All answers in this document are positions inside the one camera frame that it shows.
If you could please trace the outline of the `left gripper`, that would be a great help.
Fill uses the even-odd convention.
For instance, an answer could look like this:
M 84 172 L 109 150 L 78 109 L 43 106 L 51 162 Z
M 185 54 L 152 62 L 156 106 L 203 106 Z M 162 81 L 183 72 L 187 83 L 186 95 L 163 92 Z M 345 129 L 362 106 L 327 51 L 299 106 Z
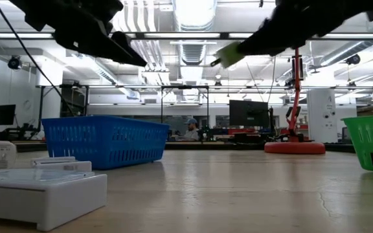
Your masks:
M 24 0 L 25 21 L 41 31 L 46 25 L 56 29 L 53 38 L 62 47 L 80 54 L 145 67 L 147 62 L 131 47 L 131 39 L 116 31 L 109 37 L 110 23 L 123 10 L 120 0 Z M 60 28 L 99 28 L 88 31 Z

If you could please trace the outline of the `black metal frame stand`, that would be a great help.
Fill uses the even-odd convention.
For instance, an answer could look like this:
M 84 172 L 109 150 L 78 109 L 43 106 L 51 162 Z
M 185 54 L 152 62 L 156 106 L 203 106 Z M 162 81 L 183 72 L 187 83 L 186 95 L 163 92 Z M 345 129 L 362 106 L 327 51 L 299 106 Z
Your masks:
M 169 89 L 172 91 L 172 89 L 180 89 L 180 90 L 187 90 L 187 89 L 197 89 L 199 92 L 201 89 L 206 90 L 206 94 L 203 94 L 203 96 L 207 99 L 207 125 L 210 123 L 210 115 L 209 115 L 209 86 L 208 85 L 162 85 L 160 87 L 161 90 L 161 123 L 163 123 L 163 104 L 164 104 L 164 90 Z

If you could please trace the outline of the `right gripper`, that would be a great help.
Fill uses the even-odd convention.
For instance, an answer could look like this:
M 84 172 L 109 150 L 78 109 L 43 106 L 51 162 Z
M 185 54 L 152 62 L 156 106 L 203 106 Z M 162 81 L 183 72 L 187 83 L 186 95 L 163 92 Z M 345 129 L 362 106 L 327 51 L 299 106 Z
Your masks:
M 272 17 L 240 42 L 236 51 L 244 56 L 275 56 L 303 46 L 316 34 L 331 32 L 367 8 L 367 0 L 278 0 Z

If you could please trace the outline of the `blue plastic basket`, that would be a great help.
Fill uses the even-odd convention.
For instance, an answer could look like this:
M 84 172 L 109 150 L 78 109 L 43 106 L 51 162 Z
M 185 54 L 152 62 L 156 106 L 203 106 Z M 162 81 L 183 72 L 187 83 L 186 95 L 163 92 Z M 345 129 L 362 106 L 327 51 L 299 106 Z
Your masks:
M 117 116 L 76 116 L 42 120 L 50 157 L 89 161 L 94 170 L 158 161 L 169 125 Z

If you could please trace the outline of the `small black monitor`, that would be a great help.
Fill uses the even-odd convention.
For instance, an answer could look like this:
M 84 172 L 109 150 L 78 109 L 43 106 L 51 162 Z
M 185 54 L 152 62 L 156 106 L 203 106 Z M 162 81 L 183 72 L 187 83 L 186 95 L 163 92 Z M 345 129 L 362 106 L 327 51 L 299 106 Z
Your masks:
M 0 126 L 11 126 L 14 124 L 16 105 L 0 105 Z

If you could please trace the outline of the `black aluminium rig frame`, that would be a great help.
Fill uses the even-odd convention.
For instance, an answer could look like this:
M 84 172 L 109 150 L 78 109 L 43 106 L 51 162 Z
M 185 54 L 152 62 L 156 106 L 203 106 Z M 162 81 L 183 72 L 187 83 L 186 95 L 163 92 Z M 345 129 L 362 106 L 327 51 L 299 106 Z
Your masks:
M 46 151 L 47 146 L 43 141 L 26 140 L 13 141 L 20 153 L 33 151 Z M 166 150 L 264 150 L 261 144 L 226 144 L 224 142 L 167 142 Z M 355 153 L 351 144 L 325 144 L 327 151 Z

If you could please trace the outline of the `white square pillar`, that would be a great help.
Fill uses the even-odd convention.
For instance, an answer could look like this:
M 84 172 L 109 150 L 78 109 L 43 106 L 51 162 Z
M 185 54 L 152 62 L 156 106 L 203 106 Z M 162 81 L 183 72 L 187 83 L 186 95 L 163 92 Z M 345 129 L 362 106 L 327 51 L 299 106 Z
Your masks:
M 334 90 L 312 89 L 307 97 L 309 138 L 315 142 L 337 142 Z

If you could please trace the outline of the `red desk lamp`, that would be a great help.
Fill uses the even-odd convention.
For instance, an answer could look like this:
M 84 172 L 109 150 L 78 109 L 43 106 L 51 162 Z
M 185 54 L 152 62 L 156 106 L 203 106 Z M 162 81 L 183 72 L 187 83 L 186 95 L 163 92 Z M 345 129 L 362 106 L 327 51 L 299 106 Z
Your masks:
M 300 72 L 302 71 L 302 58 L 299 54 L 299 49 L 295 49 L 295 55 L 292 58 L 293 62 L 293 77 L 294 77 L 294 89 L 295 99 L 293 106 L 290 108 L 289 116 L 286 117 L 288 122 L 288 134 L 286 135 L 287 141 L 275 141 L 266 142 L 264 151 L 266 153 L 276 154 L 301 154 L 301 155 L 324 155 L 326 148 L 323 143 L 320 142 L 308 142 L 304 140 L 302 134 L 297 134 L 297 117 L 300 113 L 299 99 L 300 99 Z

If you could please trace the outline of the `large black monitor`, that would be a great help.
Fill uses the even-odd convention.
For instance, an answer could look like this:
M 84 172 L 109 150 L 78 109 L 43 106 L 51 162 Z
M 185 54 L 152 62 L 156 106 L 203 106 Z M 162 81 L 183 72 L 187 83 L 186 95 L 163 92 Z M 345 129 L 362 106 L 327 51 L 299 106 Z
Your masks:
M 258 126 L 268 128 L 270 126 L 268 103 L 230 100 L 229 124 L 231 126 Z

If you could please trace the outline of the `black storage shelf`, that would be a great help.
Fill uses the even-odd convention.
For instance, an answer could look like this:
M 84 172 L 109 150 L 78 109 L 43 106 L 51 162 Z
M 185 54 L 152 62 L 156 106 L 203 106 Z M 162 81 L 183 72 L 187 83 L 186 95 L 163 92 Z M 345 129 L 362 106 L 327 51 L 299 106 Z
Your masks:
M 67 106 L 61 102 L 60 105 L 60 116 L 61 117 L 73 117 L 73 116 L 84 116 L 87 112 L 87 103 L 89 100 L 89 88 L 88 86 L 72 86 L 72 85 L 61 85 L 60 86 L 62 96 L 64 97 L 67 105 L 73 111 L 72 113 L 68 110 Z

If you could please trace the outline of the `person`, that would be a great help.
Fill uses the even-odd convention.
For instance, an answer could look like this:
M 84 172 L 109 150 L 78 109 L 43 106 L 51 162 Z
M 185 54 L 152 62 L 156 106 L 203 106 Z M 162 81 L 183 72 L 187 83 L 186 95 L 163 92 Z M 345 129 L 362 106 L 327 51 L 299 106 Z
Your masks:
M 189 118 L 186 121 L 187 131 L 183 136 L 177 136 L 177 141 L 198 141 L 199 140 L 199 129 L 198 122 L 195 118 Z

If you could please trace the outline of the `white power bank with screen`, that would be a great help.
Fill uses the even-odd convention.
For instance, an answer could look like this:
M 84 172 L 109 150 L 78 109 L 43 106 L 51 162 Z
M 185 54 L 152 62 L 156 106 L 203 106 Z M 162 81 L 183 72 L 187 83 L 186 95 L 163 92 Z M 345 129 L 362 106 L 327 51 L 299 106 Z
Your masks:
M 48 170 L 70 170 L 79 172 L 91 172 L 90 161 L 78 161 L 75 157 L 47 157 L 31 160 L 31 167 Z

